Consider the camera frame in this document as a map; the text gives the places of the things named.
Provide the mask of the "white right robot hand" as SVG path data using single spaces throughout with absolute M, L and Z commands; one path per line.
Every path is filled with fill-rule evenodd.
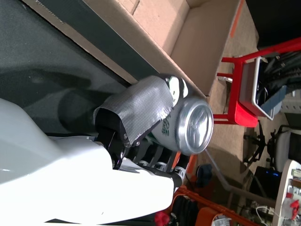
M 94 110 L 97 138 L 47 136 L 21 107 L 2 99 L 1 225 L 108 224 L 166 209 L 183 168 L 166 173 L 125 154 L 187 94 L 175 76 L 142 79 Z

